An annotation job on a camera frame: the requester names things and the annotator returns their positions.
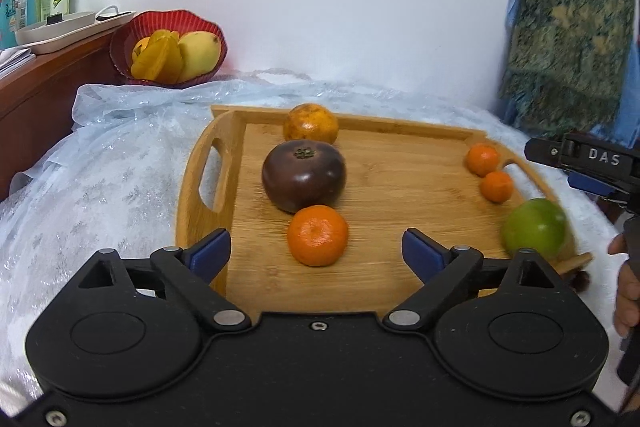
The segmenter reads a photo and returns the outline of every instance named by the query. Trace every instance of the wooden cabinet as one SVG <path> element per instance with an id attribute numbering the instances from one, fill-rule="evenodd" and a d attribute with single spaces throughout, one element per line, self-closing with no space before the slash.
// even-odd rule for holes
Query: wooden cabinet
<path id="1" fill-rule="evenodd" d="M 0 200 L 16 172 L 33 166 L 71 133 L 71 108 L 83 84 L 121 84 L 111 65 L 112 30 L 39 55 L 0 79 Z"/>

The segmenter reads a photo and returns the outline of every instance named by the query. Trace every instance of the white tray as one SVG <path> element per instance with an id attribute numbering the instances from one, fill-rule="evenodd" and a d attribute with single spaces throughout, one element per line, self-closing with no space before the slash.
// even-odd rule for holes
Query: white tray
<path id="1" fill-rule="evenodd" d="M 30 48 L 31 52 L 34 55 L 46 55 L 47 53 L 53 53 L 61 50 L 62 48 L 66 48 L 71 44 L 75 44 L 82 39 L 87 37 L 91 37 L 95 34 L 98 34 L 103 31 L 110 30 L 117 26 L 122 26 L 129 22 L 133 17 L 135 17 L 136 13 L 126 13 L 123 15 L 118 15 L 117 17 L 112 17 L 105 21 L 98 22 L 96 21 L 94 24 L 90 26 L 85 26 L 84 28 L 78 28 L 72 32 L 66 33 L 64 35 L 60 35 L 54 39 L 49 39 L 47 41 L 40 42 L 32 42 L 31 44 L 23 44 L 18 46 L 19 48 Z"/>

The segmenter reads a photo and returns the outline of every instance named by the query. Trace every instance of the tray handle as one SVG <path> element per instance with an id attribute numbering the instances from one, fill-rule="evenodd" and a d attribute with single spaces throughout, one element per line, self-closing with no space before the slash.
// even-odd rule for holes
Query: tray handle
<path id="1" fill-rule="evenodd" d="M 500 157 L 502 158 L 502 168 L 505 168 L 507 165 L 515 165 L 522 170 L 531 180 L 531 182 L 538 188 L 540 192 L 542 192 L 543 196 L 550 200 L 558 203 L 558 198 L 554 194 L 553 190 L 546 184 L 543 180 L 542 176 L 538 174 L 538 172 L 529 164 L 529 162 L 520 156 L 516 155 L 512 150 L 508 149 L 501 143 L 495 142 L 493 140 L 484 140 L 485 142 L 490 142 L 493 147 L 500 153 Z M 593 260 L 593 254 L 591 252 L 585 252 L 576 254 L 575 247 L 575 238 L 574 231 L 570 227 L 570 237 L 569 240 L 562 248 L 560 256 L 555 263 L 552 263 L 553 267 L 560 275 L 564 275 L 565 273 L 576 271 L 586 264 L 589 264 Z"/>
<path id="2" fill-rule="evenodd" d="M 187 160 L 178 197 L 175 227 L 178 247 L 189 248 L 218 227 L 231 229 L 242 158 L 243 130 L 241 117 L 229 111 L 214 118 L 198 138 Z M 213 209 L 210 209 L 202 201 L 200 184 L 212 147 L 220 155 L 222 163 Z M 225 295 L 226 266 L 212 282 L 212 287 L 220 295 Z"/>

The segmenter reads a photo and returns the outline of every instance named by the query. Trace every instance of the blue gripper pad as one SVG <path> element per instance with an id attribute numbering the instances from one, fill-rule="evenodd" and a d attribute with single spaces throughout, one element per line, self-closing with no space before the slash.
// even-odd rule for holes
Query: blue gripper pad
<path id="1" fill-rule="evenodd" d="M 584 174 L 580 174 L 578 172 L 571 172 L 568 176 L 567 182 L 569 183 L 570 187 L 581 190 L 582 192 L 596 194 L 597 196 L 601 196 L 603 198 L 612 196 L 616 192 L 615 187 L 607 185 L 606 183 L 595 180 L 594 178 L 585 176 Z"/>
<path id="2" fill-rule="evenodd" d="M 231 235 L 215 229 L 191 248 L 182 252 L 182 262 L 199 279 L 209 284 L 231 257 Z"/>
<path id="3" fill-rule="evenodd" d="M 407 229 L 402 234 L 402 259 L 427 284 L 450 263 L 451 253 L 420 230 Z"/>

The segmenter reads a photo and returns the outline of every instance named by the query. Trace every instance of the yellow fruit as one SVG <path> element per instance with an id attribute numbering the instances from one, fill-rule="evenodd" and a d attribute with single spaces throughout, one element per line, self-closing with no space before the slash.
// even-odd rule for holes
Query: yellow fruit
<path id="1" fill-rule="evenodd" d="M 184 60 L 179 82 L 209 73 L 216 67 L 222 53 L 222 44 L 218 36 L 205 31 L 185 33 L 180 37 L 178 45 Z"/>
<path id="2" fill-rule="evenodd" d="M 169 55 L 170 39 L 161 39 L 148 44 L 138 60 L 131 65 L 131 76 L 138 80 L 155 82 Z"/>
<path id="3" fill-rule="evenodd" d="M 136 45 L 133 46 L 133 51 L 131 52 L 131 60 L 135 62 L 140 57 L 140 54 L 145 50 L 145 48 L 149 44 L 149 37 L 145 37 L 136 42 Z"/>
<path id="4" fill-rule="evenodd" d="M 166 56 L 164 67 L 162 67 L 162 71 L 160 71 L 156 82 L 160 82 L 161 84 L 175 84 L 178 77 L 180 77 L 183 65 L 180 48 L 178 47 L 178 42 L 172 37 L 164 37 L 161 40 L 168 41 L 169 51 Z"/>
<path id="5" fill-rule="evenodd" d="M 338 137 L 338 119 L 317 103 L 302 103 L 289 111 L 282 126 L 284 139 L 333 143 Z"/>
<path id="6" fill-rule="evenodd" d="M 180 38 L 180 33 L 172 32 L 171 30 L 156 30 L 149 37 L 149 44 L 151 44 L 152 42 L 159 41 L 164 37 L 171 37 L 175 39 L 175 41 L 177 42 L 178 39 Z"/>

